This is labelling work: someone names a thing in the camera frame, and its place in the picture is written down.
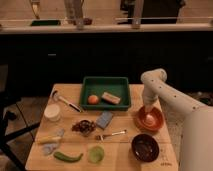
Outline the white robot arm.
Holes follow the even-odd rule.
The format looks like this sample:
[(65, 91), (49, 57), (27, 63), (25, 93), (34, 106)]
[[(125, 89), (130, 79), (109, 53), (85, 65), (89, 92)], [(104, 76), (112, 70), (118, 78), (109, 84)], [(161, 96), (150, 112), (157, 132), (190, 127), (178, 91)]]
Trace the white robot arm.
[(145, 111), (161, 98), (184, 116), (179, 171), (213, 171), (213, 107), (167, 85), (166, 79), (162, 68), (141, 75)]

